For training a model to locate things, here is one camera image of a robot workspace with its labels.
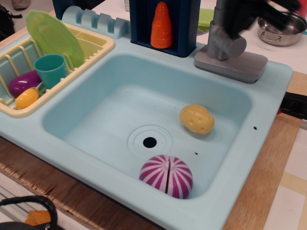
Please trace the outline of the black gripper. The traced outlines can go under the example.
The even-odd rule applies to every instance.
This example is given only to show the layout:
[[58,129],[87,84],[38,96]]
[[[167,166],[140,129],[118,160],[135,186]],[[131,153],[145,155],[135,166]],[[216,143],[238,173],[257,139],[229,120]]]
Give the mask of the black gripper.
[[[273,0],[277,5],[294,12],[301,7],[298,0]],[[290,17],[271,6],[267,0],[226,0],[223,27],[230,38],[237,38],[254,20],[265,19],[278,30],[284,30]]]

